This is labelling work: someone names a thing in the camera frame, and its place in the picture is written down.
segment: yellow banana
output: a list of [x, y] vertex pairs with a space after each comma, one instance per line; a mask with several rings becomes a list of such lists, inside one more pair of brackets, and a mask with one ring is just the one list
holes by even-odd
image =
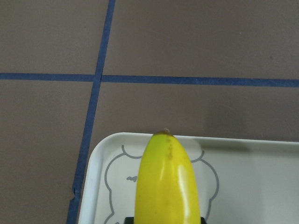
[[179, 141], [154, 134], [139, 167], [134, 224], [200, 224], [195, 175]]

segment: yellow object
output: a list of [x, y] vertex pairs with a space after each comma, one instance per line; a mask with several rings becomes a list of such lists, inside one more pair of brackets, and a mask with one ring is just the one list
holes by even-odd
[[139, 167], [134, 224], [200, 224], [190, 159], [168, 131], [154, 134]]

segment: cartoon drawing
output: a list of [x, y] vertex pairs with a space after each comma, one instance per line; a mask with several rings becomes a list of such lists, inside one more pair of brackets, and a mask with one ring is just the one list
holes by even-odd
[[[124, 145], [121, 150], [122, 153], [114, 157], [105, 170], [111, 214], [106, 217], [104, 224], [122, 224], [125, 217], [134, 216], [135, 208], [132, 205], [135, 204], [136, 181], [142, 156], [128, 154]], [[212, 201], [219, 191], [219, 178], [212, 165], [203, 159], [204, 153], [202, 150], [198, 158], [191, 162], [199, 188], [201, 216], [208, 220]]]

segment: white tray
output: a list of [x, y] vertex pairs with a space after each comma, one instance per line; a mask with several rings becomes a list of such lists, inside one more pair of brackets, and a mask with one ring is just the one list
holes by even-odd
[[[134, 216], [136, 177], [152, 135], [117, 133], [94, 149], [79, 224], [123, 224]], [[208, 224], [297, 224], [299, 143], [176, 136], [197, 178]]]

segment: blue tape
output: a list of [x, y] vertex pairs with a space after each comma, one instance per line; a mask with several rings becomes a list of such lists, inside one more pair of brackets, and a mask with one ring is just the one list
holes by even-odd
[[93, 82], [94, 75], [81, 74], [40, 74], [40, 73], [0, 73], [0, 80], [40, 80]]
[[91, 141], [91, 136], [93, 131], [94, 117], [95, 117], [99, 93], [100, 93], [100, 83], [101, 83], [102, 73], [105, 64], [114, 6], [115, 6], [115, 0], [109, 0], [103, 34], [102, 34], [102, 40], [100, 45], [99, 57], [98, 57], [96, 71], [95, 71], [92, 92], [89, 100], [85, 127], [83, 131], [81, 148], [79, 152], [77, 168], [76, 168], [76, 173], [73, 182], [73, 191], [75, 197], [70, 201], [69, 212], [66, 221], [67, 224], [75, 224], [78, 215], [79, 201], [81, 198], [81, 190], [82, 190], [88, 151], [89, 151], [89, 146], [90, 146], [90, 141]]
[[236, 85], [236, 86], [299, 87], [299, 79], [261, 79], [261, 78], [103, 75], [102, 76], [102, 82], [108, 82], [108, 83], [147, 83], [147, 84], [189, 84], [189, 85]]

